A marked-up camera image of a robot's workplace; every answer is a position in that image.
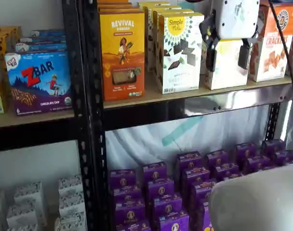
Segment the white plastic surface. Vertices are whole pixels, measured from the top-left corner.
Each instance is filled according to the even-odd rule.
[[[209,211],[215,231],[293,231],[293,165],[216,184]]]

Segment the yellow box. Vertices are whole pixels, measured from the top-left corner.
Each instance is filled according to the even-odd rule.
[[[153,68],[153,11],[155,10],[180,10],[182,7],[178,5],[167,5],[167,6],[154,6],[144,5],[143,10],[145,12],[145,40],[146,47],[146,61],[148,72],[152,71]]]
[[[152,46],[152,52],[153,52],[153,72],[154,75],[157,75],[157,58],[158,58],[158,16],[159,15],[165,15],[165,14],[172,14],[172,13],[193,13],[194,11],[191,9],[181,9],[181,10],[153,10],[153,46]]]

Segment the child illustration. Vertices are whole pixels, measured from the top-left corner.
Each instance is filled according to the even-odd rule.
[[[52,80],[47,82],[46,84],[50,84],[50,89],[51,90],[54,90],[54,94],[55,96],[57,96],[59,94],[59,86],[61,86],[60,84],[57,84],[56,83],[56,79],[57,79],[57,76],[56,75],[52,75]]]

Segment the small purple box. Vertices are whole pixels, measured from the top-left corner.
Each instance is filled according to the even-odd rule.
[[[205,155],[205,165],[210,169],[228,163],[228,153],[224,150],[218,150]]]
[[[282,140],[268,140],[262,142],[262,154],[268,157],[275,152],[282,151],[286,149],[286,143]]]
[[[145,203],[142,198],[115,203],[116,225],[126,225],[145,219]]]
[[[174,194],[174,181],[166,179],[157,179],[149,181],[147,184],[147,199],[152,202],[154,198],[164,196],[165,194]]]
[[[180,212],[181,208],[182,198],[178,192],[155,198],[153,203],[153,218],[157,219],[172,212]]]
[[[151,227],[145,219],[127,226],[118,226],[117,231],[151,231]]]
[[[257,172],[263,167],[270,166],[270,164],[271,161],[268,157],[264,155],[254,156],[245,160],[243,171],[245,174]]]
[[[156,223],[157,231],[188,231],[189,215],[185,209],[159,217]]]
[[[153,163],[143,167],[143,179],[147,184],[151,180],[167,178],[167,167],[164,162]]]
[[[113,190],[114,201],[131,200],[141,198],[141,189],[138,185],[129,185],[120,189]]]
[[[285,165],[285,162],[293,161],[293,150],[283,150],[271,155],[271,160],[278,166]]]
[[[239,166],[234,163],[227,163],[222,164],[221,166],[217,166],[214,169],[213,175],[218,181],[222,181],[224,177],[229,177],[231,174],[236,174],[239,172]]]
[[[133,169],[111,170],[110,187],[111,189],[122,188],[127,185],[136,184],[136,172]]]

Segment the black cable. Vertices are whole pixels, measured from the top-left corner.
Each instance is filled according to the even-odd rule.
[[[292,89],[293,89],[293,69],[292,69],[291,63],[289,61],[289,53],[288,53],[287,45],[286,45],[286,42],[285,42],[285,38],[283,37],[283,33],[282,33],[281,28],[280,28],[280,23],[279,23],[278,18],[276,16],[276,12],[275,12],[273,3],[271,2],[271,0],[268,0],[268,3],[270,5],[270,7],[271,7],[271,10],[272,10],[275,22],[276,22],[277,29],[278,29],[278,31],[280,33],[281,42],[282,42],[283,48],[285,50],[285,54],[286,54],[286,58],[287,58],[287,64],[288,64],[288,68],[289,68],[289,72],[290,72],[291,83],[292,83]]]

